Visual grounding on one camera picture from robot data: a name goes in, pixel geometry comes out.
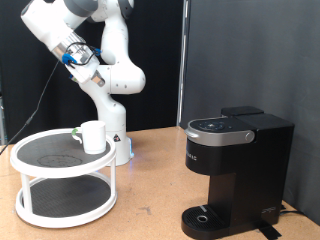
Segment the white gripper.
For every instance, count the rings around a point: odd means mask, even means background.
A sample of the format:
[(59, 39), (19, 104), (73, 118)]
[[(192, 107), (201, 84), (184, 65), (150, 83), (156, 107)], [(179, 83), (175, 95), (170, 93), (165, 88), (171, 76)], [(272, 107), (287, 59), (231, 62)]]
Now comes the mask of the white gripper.
[(97, 70), (100, 62), (95, 51), (88, 46), (69, 47), (64, 54), (64, 64), (72, 75), (72, 80), (81, 84), (92, 80), (99, 87), (105, 85), (105, 80)]

